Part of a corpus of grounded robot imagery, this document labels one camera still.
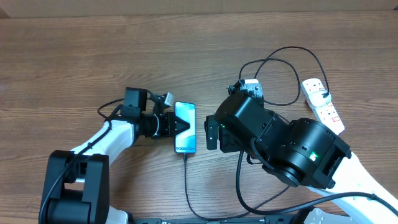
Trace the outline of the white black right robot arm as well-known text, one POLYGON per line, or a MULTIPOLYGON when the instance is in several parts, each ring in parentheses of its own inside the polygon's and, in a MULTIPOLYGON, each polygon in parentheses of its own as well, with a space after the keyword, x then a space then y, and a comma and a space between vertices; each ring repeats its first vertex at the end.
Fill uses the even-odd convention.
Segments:
POLYGON ((241 195, 240 170, 236 193, 240 204, 258 215, 280 215, 333 202, 358 223, 397 223, 397 199, 363 167, 358 157, 330 128, 314 119, 290 123, 254 98, 237 91, 205 120, 209 150, 238 152, 257 159, 281 182, 306 186, 320 198, 277 210, 250 207, 241 195))

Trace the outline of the blue Galaxy smartphone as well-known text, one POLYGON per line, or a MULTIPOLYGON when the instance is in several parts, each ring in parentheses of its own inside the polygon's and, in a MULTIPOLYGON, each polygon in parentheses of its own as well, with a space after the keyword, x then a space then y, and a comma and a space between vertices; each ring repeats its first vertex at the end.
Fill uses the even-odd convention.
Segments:
POLYGON ((194 154, 197 151, 196 106, 193 103, 175 103, 175 152, 194 154))

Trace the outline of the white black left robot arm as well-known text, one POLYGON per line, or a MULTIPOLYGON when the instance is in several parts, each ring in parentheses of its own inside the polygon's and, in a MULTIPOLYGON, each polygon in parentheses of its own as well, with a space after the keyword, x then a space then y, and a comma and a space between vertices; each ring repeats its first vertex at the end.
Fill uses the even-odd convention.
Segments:
POLYGON ((53 151, 38 222, 134 223, 131 213, 110 205, 109 167, 139 136, 174 138, 176 153, 196 151, 196 106, 173 98, 127 87, 94 136, 70 151, 53 151))

